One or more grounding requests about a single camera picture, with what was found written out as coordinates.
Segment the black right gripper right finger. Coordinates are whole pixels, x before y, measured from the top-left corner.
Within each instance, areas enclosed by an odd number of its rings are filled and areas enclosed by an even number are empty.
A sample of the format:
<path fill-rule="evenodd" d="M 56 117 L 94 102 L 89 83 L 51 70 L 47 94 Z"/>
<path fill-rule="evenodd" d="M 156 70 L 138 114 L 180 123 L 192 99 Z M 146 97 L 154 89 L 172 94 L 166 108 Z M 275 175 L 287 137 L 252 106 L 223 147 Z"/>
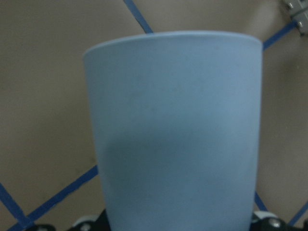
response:
<path fill-rule="evenodd" d="M 254 211 L 252 215 L 251 231 L 307 231 L 308 220 L 306 219 L 301 228 L 287 224 L 275 214 L 268 211 Z"/>

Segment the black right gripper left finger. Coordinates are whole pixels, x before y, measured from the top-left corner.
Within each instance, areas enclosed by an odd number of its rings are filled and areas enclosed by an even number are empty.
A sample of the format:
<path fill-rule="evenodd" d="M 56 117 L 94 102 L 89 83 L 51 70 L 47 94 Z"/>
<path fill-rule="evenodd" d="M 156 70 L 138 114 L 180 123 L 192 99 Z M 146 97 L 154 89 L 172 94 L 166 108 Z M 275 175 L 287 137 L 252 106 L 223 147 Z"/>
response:
<path fill-rule="evenodd" d="M 36 224 L 31 226 L 32 231 L 57 231 L 51 224 Z M 87 215 L 80 217 L 66 231 L 109 231 L 110 225 L 106 210 L 99 215 Z"/>

